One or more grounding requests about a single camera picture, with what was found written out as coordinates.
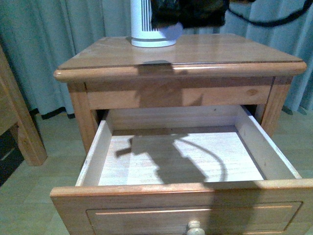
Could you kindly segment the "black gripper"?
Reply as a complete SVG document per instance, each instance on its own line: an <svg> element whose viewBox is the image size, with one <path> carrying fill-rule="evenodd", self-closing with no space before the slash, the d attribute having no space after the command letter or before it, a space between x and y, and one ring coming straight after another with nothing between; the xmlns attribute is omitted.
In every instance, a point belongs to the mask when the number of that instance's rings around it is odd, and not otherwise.
<svg viewBox="0 0 313 235"><path fill-rule="evenodd" d="M228 0L152 0L152 28L180 23L184 29L225 24Z"/></svg>

